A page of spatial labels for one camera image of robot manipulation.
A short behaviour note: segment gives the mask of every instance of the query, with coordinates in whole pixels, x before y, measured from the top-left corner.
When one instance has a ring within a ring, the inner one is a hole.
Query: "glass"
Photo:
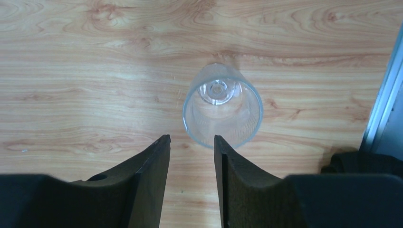
[[[238,70],[214,63],[192,80],[182,115],[186,132],[197,143],[213,148],[214,136],[221,135],[237,148],[258,131],[263,104],[256,89]]]

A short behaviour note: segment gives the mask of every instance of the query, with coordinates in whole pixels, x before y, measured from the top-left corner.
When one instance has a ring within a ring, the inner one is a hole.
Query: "wood grain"
[[[213,151],[182,124],[206,64],[265,108],[238,152],[280,177],[357,148],[401,0],[0,0],[0,172],[86,179],[172,139],[161,227],[220,227]]]

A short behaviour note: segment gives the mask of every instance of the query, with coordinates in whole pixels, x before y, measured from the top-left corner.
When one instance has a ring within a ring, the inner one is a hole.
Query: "glass base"
[[[218,79],[203,84],[198,91],[203,101],[212,105],[222,105],[240,93],[240,84],[231,79]]]

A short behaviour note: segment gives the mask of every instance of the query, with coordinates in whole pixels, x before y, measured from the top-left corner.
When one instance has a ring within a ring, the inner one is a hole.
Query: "wooden table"
[[[265,115],[238,152],[280,177],[358,148],[401,0],[0,0],[0,172],[87,179],[172,139],[161,227],[219,227],[190,81],[235,66]]]

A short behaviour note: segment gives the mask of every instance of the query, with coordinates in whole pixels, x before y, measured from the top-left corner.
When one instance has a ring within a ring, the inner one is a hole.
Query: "transparent drinking glass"
[[[199,144],[213,148],[221,135],[232,147],[249,141],[263,118],[262,100],[245,77],[231,66],[205,66],[190,84],[183,104],[186,132]]]

